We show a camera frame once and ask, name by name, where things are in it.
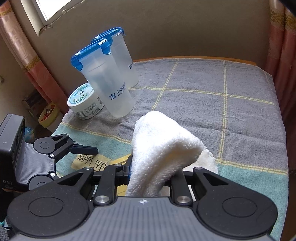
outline white towel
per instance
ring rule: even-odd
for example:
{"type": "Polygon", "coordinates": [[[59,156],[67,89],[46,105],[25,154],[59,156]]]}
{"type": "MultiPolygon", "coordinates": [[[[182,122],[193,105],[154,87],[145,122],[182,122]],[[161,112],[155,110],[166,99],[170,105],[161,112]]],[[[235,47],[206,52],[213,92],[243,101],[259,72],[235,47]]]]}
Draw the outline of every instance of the white towel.
{"type": "Polygon", "coordinates": [[[185,168],[218,173],[215,158],[202,141],[161,112],[151,111],[135,124],[131,177],[126,196],[159,196],[165,181],[185,168]]]}

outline gold embroidered pattern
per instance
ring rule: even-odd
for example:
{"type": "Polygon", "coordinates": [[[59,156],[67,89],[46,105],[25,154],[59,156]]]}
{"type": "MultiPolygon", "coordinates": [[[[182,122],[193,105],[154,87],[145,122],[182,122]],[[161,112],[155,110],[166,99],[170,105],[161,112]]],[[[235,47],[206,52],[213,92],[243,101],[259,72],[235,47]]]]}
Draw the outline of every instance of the gold embroidered pattern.
{"type": "Polygon", "coordinates": [[[38,56],[33,58],[32,61],[25,66],[26,70],[30,71],[30,69],[33,68],[39,61],[40,59],[38,56]]]}
{"type": "Polygon", "coordinates": [[[285,18],[284,15],[276,13],[275,11],[270,9],[270,21],[280,25],[282,28],[285,26],[285,18]]]}
{"type": "Polygon", "coordinates": [[[7,10],[4,11],[4,12],[0,12],[0,16],[5,16],[5,15],[7,15],[7,14],[10,13],[10,12],[12,12],[12,8],[9,8],[9,9],[7,9],[7,10]]]}
{"type": "Polygon", "coordinates": [[[296,18],[293,15],[287,15],[285,17],[285,29],[296,31],[296,18]]]}

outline water bottle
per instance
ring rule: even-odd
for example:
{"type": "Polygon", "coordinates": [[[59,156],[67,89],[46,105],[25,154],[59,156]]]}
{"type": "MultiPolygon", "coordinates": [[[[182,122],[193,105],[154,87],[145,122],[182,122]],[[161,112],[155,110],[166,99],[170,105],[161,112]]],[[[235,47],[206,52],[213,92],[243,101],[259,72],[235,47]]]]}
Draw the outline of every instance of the water bottle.
{"type": "Polygon", "coordinates": [[[103,38],[107,39],[110,44],[112,55],[125,78],[127,88],[135,86],[139,82],[139,77],[133,68],[133,61],[124,42],[123,29],[121,27],[109,29],[96,36],[91,42],[94,43],[103,38]]]}
{"type": "Polygon", "coordinates": [[[86,46],[71,58],[71,63],[84,75],[111,115],[123,117],[131,112],[134,101],[107,39],[86,46]]]}

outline pink curtain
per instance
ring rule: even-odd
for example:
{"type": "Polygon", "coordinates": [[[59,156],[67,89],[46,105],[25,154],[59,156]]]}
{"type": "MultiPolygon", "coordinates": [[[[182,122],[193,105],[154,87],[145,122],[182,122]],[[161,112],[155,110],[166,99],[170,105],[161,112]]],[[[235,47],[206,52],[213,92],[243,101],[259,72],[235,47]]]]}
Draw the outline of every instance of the pink curtain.
{"type": "Polygon", "coordinates": [[[25,74],[48,102],[54,102],[63,114],[68,112],[67,97],[49,73],[25,36],[9,0],[0,6],[0,33],[25,74]]]}
{"type": "Polygon", "coordinates": [[[296,169],[296,18],[278,0],[270,0],[269,50],[265,70],[274,79],[287,133],[289,169],[296,169]]]}

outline metal screw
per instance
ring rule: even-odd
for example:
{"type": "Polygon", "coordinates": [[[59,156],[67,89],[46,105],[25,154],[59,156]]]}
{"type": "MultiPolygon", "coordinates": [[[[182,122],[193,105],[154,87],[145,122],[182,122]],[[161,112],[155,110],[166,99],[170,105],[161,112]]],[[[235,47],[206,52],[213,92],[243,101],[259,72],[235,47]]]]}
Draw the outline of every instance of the metal screw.
{"type": "Polygon", "coordinates": [[[100,195],[100,196],[97,196],[95,198],[95,201],[98,202],[98,203],[106,203],[110,200],[109,197],[105,196],[105,195],[100,195]]]}
{"type": "Polygon", "coordinates": [[[177,202],[178,203],[185,204],[185,203],[189,203],[190,201],[191,201],[190,197],[187,197],[187,196],[179,196],[179,197],[177,197],[177,202]]]}

